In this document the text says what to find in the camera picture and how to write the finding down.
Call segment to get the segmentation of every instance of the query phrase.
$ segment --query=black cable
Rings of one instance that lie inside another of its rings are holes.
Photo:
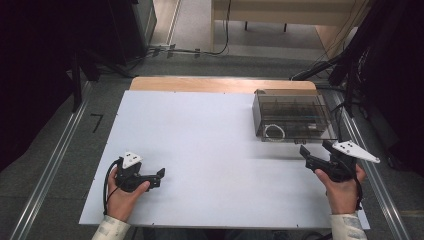
[[[343,108],[344,102],[337,105],[333,110],[330,112],[334,112],[334,120],[336,120],[337,124],[337,134],[338,134],[338,141],[343,142],[342,139],[342,131],[341,131],[341,119],[342,119],[342,108]]]
[[[107,182],[108,182],[108,178],[109,178],[109,175],[110,175],[110,172],[112,171],[112,168],[113,168],[113,166],[115,166],[116,164],[119,164],[120,162],[122,162],[123,161],[123,159],[122,158],[119,158],[118,160],[115,160],[111,165],[110,165],[110,167],[109,167],[109,169],[107,170],[107,172],[106,172],[106,177],[105,177],[105,183],[104,183],[104,186],[103,186],[103,208],[104,208],[104,211],[103,211],[103,215],[107,215],[107,202],[108,202],[108,200],[109,200],[109,197],[110,197],[110,195],[112,195],[112,193],[113,192],[115,192],[116,191],[116,189],[118,189],[118,188],[116,188],[115,190],[113,190],[113,192],[109,195],[109,197],[107,197],[107,199],[106,199],[106,194],[107,194]]]
[[[332,90],[332,91],[337,91],[337,92],[341,92],[341,93],[346,92],[346,90],[343,90],[343,89],[340,89],[340,88],[335,88],[335,87],[320,87],[320,86],[317,86],[317,89]]]
[[[349,172],[350,176],[353,178],[353,180],[356,183],[356,190],[358,192],[358,199],[356,200],[356,210],[361,210],[361,201],[362,201],[362,197],[363,197],[363,193],[362,193],[362,186],[361,183],[358,180],[358,176],[356,175],[356,173],[353,173],[351,171],[351,169],[346,165],[346,163],[344,163],[343,161],[339,161],[339,163],[341,163],[341,165],[343,166],[343,168]]]
[[[327,234],[327,235],[322,235],[321,233],[319,233],[319,232],[314,232],[314,231],[311,231],[311,232],[307,232],[307,233],[305,233],[302,237],[301,237],[301,240],[307,240],[307,239],[309,239],[310,237],[319,237],[319,238],[316,238],[316,239],[314,239],[314,240],[328,240],[328,239],[331,239],[332,237],[333,237],[333,233],[329,233],[329,234]]]
[[[113,191],[110,193],[110,194],[108,194],[109,196],[107,196],[107,200],[106,200],[106,204],[109,202],[109,199],[110,199],[110,197],[112,196],[112,194],[114,193],[114,192],[116,192],[116,190],[118,190],[119,189],[119,187],[116,187],[115,189],[113,189]]]
[[[317,73],[317,74],[315,74],[315,76],[316,76],[317,78],[319,78],[319,79],[323,79],[322,77],[320,77],[320,76],[318,75],[318,73]]]
[[[138,231],[138,227],[136,227],[134,229],[133,235],[131,236],[131,240],[134,240],[135,239],[135,236],[137,235],[137,231]]]
[[[328,76],[330,77],[331,73],[329,73],[329,72],[328,72],[328,68],[327,68],[327,69],[325,69],[325,72],[326,72],[326,73],[328,74]]]
[[[130,68],[126,69],[125,71],[131,71],[131,70],[133,70],[144,59],[146,59],[148,57],[153,57],[153,56],[155,56],[155,54],[162,53],[162,52],[204,54],[204,55],[212,55],[212,56],[218,56],[218,55],[222,54],[228,48],[228,42],[229,42],[228,22],[230,21],[231,2],[232,2],[232,0],[230,0],[228,2],[228,9],[227,9],[226,20],[223,21],[223,23],[225,22],[224,30],[225,30],[226,41],[225,41],[224,48],[220,52],[203,52],[203,51],[193,51],[193,50],[179,49],[179,48],[174,48],[174,49],[160,49],[159,51],[157,51],[156,50],[157,48],[150,48],[150,50],[154,50],[154,51],[153,52],[148,52],[146,54],[146,56],[138,59],[137,62],[133,66],[131,66]]]
[[[351,28],[352,27],[352,25],[355,23],[355,20],[356,20],[356,18],[359,16],[359,12],[360,12],[360,10],[364,7],[364,4],[365,4],[365,1],[361,4],[361,7],[359,8],[359,10],[358,10],[358,13],[355,15],[355,17],[353,18],[353,21],[352,21],[352,23],[350,24],[350,26],[349,26],[349,28]],[[309,65],[309,67],[308,67],[308,69],[307,70],[304,70],[304,71],[301,71],[301,72],[299,72],[299,73],[297,73],[297,74],[295,74],[294,76],[292,76],[291,78],[290,78],[290,80],[292,80],[295,76],[297,76],[297,75],[299,75],[299,74],[301,74],[301,73],[303,73],[303,72],[307,72],[307,71],[309,71],[309,70],[311,70],[312,68],[313,68],[313,66],[315,66],[316,64],[317,64],[317,62],[319,62],[319,59],[321,59],[321,58],[323,58],[331,49],[333,49],[334,47],[335,47],[335,44],[338,44],[340,41],[342,41],[342,39],[345,39],[346,38],[346,36],[347,35],[349,35],[349,33],[350,32],[347,32],[346,34],[345,34],[345,36],[343,37],[343,38],[341,38],[339,41],[337,41],[336,42],[336,39],[337,39],[337,37],[339,36],[339,34],[342,32],[342,30],[344,29],[344,27],[346,26],[346,24],[348,23],[348,21],[349,21],[349,19],[351,18],[351,16],[352,16],[352,11],[353,11],[353,8],[355,7],[355,5],[356,5],[356,0],[355,0],[355,2],[354,2],[354,4],[352,5],[352,8],[351,8],[351,10],[350,10],[350,13],[349,13],[349,18],[347,19],[347,21],[343,24],[343,27],[340,29],[340,31],[337,33],[337,35],[336,35],[336,37],[334,38],[334,40],[333,40],[333,43],[330,45],[330,47],[328,48],[328,50],[326,50],[320,57],[318,57],[316,60],[315,60],[315,62],[313,63],[313,64],[311,64],[311,65]]]

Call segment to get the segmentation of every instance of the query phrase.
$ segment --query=black curtain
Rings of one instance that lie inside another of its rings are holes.
[[[0,0],[0,171],[72,94],[70,52],[55,14],[48,1]]]
[[[399,141],[387,146],[402,163],[424,176],[424,1],[409,0],[384,44],[377,42],[365,62],[367,96]]]

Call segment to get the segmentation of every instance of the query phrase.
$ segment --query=white sleeve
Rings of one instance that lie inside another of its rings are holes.
[[[331,230],[333,232],[334,240],[367,239],[356,213],[331,215]]]
[[[105,215],[92,240],[122,240],[131,225]]]

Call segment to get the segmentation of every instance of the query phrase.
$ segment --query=human hand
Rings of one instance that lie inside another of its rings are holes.
[[[149,189],[150,182],[146,181],[140,184],[133,192],[125,192],[118,188],[115,183],[116,173],[118,168],[114,168],[107,181],[108,185],[108,196],[107,202],[107,215],[116,218],[120,221],[127,222],[130,217],[132,210],[137,202],[138,197],[141,196],[147,189]]]
[[[327,189],[327,198],[330,203],[332,214],[352,214],[356,211],[356,201],[358,193],[355,180],[345,182],[333,182],[328,175],[320,170],[315,170],[315,174]],[[365,179],[365,171],[356,165],[356,176],[359,182]]]

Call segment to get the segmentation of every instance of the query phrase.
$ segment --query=gray floor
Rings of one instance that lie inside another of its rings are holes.
[[[154,45],[169,45],[178,16],[180,0],[154,0],[157,23],[151,39]]]
[[[186,36],[194,38],[195,35],[186,34]],[[175,34],[172,39],[177,41],[177,35]],[[198,42],[192,43],[193,45],[189,45],[187,48],[201,47]],[[299,45],[293,48],[302,49]],[[194,55],[174,54],[174,56],[168,58],[166,54],[160,54],[157,57],[145,59],[132,72],[142,76],[236,76],[287,79],[310,68],[317,56],[311,54],[308,58],[308,54],[303,55],[303,57],[280,55],[271,57],[269,54],[261,57],[251,56],[250,53],[244,55],[234,54],[234,56],[225,57],[201,55],[196,58]],[[324,72],[319,76],[323,79],[313,78],[317,83],[325,82],[328,74]],[[91,83],[92,91],[86,98],[88,100],[87,107],[63,156],[46,198],[29,230],[27,239],[91,238],[96,227],[79,225],[79,216],[106,145],[122,95],[129,88],[130,81],[131,79],[109,74],[103,75],[98,83]],[[11,236],[28,197],[36,187],[38,179],[43,173],[68,119],[71,117],[72,101],[72,98],[68,99],[38,134],[28,151],[0,173],[0,201],[2,206],[0,208],[0,239],[8,239]],[[98,117],[92,116],[92,114],[103,115],[96,131],[94,129]],[[356,113],[355,116],[366,143],[371,149],[370,151],[382,159],[382,163],[378,165],[378,170],[399,209],[411,238],[424,239],[423,178],[413,172],[399,172],[389,168],[385,158],[386,153],[373,127],[361,117],[361,114]],[[371,224],[371,230],[367,231],[369,239],[394,239],[369,180],[366,180],[363,185],[365,193],[363,205]],[[126,239],[131,238],[133,231],[132,228]],[[301,234],[300,231],[292,231],[293,239],[300,239]],[[140,231],[137,232],[136,239],[141,239]]]
[[[181,0],[175,29],[168,44],[175,44],[177,48],[182,49],[198,48],[201,51],[210,51],[210,19],[210,0]],[[289,24],[287,32],[284,32],[283,23],[250,22],[247,31],[244,30],[244,22],[230,21],[228,25],[228,55],[326,60],[314,26]],[[162,35],[166,30],[158,32],[158,35]],[[224,48],[226,39],[223,21],[215,21],[214,32],[214,51],[219,52]],[[163,42],[153,41],[155,45],[161,43]]]

